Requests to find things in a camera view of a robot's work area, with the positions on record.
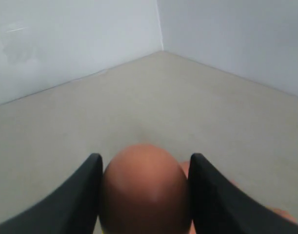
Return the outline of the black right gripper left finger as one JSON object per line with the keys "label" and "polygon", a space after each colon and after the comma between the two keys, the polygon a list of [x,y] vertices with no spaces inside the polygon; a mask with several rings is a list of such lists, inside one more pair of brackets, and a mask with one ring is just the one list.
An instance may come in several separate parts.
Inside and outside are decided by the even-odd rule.
{"label": "black right gripper left finger", "polygon": [[0,234],[91,234],[99,213],[103,175],[100,154],[91,154],[55,191],[0,224]]}

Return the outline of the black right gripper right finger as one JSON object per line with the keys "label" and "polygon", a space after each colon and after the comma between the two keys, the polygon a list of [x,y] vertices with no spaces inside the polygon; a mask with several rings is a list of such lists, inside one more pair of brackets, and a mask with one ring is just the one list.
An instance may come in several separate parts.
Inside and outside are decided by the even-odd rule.
{"label": "black right gripper right finger", "polygon": [[298,224],[253,200],[200,153],[190,159],[189,188],[198,234],[298,234]]}

